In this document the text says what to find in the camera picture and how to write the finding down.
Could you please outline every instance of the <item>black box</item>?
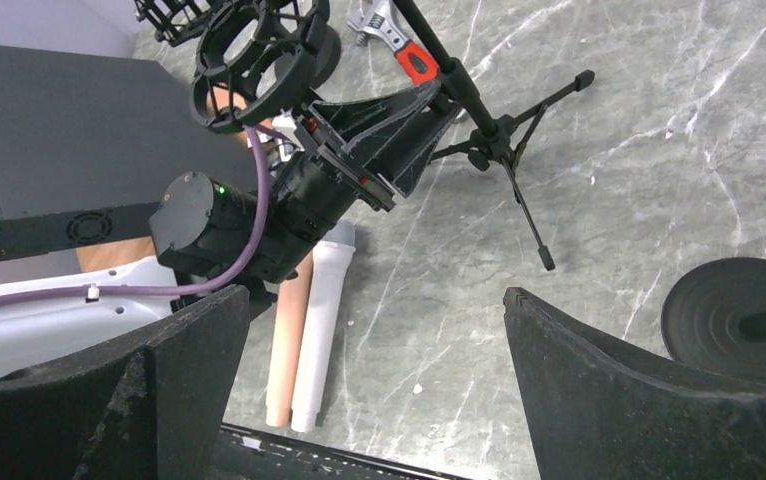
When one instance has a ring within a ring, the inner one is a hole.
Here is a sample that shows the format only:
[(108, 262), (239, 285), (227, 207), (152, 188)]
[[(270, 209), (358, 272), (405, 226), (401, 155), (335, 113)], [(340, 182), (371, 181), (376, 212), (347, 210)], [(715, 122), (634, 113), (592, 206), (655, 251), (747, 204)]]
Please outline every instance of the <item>black box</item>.
[(250, 152), (158, 63), (0, 46), (0, 261), (149, 236), (190, 170), (256, 189)]

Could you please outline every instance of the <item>wooden surface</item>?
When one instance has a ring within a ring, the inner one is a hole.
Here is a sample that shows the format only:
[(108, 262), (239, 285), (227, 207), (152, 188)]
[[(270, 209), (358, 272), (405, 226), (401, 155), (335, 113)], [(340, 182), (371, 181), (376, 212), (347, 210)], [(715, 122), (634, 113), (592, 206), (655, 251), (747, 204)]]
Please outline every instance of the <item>wooden surface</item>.
[[(215, 101), (219, 108), (224, 108), (230, 103), (229, 92), (216, 88)], [(234, 96), (234, 101), (239, 105), (245, 105), (244, 99), (239, 95)], [(266, 120), (262, 124), (270, 127), (271, 121)], [(247, 147), (248, 136), (245, 132), (237, 133), (235, 136), (243, 146)], [(80, 268), (83, 272), (96, 272), (136, 262), (154, 253), (153, 242), (150, 237), (134, 238), (78, 248), (77, 259), (80, 261)]]

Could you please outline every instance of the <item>circular vent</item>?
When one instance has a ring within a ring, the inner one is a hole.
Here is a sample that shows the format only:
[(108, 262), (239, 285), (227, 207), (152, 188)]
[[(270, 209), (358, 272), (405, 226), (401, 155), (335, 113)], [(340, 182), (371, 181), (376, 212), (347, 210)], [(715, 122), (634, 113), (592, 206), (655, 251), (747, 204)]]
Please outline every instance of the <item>circular vent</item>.
[(66, 233), (77, 245), (93, 245), (112, 234), (112, 220), (101, 212), (81, 213), (68, 222)]

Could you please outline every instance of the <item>marble surface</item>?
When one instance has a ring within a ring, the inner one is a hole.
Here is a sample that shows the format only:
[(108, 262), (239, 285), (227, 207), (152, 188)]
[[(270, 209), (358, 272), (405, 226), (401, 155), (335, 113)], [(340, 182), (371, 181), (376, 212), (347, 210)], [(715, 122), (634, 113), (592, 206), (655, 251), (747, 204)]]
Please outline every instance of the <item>marble surface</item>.
[[(360, 0), (331, 3), (345, 46), (322, 95), (407, 86), (382, 42), (353, 45), (345, 17)], [(480, 173), (450, 157), (390, 214), (357, 205), (349, 217), (361, 242), (323, 426), (305, 438), (469, 478), (538, 478), (504, 290), (527, 288), (666, 355), (659, 311), (682, 274), (722, 257), (766, 258), (766, 1), (418, 3), (496, 115), (596, 72), (549, 111), (519, 169), (558, 268), (542, 270), (497, 166)], [(145, 35), (138, 55), (185, 78), (194, 46), (173, 51)], [(271, 328), (269, 316), (252, 327), (229, 422), (265, 428)]]

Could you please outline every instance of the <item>gray cap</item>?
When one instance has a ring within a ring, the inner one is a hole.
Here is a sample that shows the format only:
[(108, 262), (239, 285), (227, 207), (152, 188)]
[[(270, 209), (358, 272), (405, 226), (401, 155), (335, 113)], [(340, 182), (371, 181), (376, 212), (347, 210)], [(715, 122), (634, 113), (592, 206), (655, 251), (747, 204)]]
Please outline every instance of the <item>gray cap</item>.
[(347, 220), (339, 220), (339, 222), (336, 223), (336, 226), (327, 232), (321, 240), (355, 247), (356, 228), (353, 223), (348, 222)]

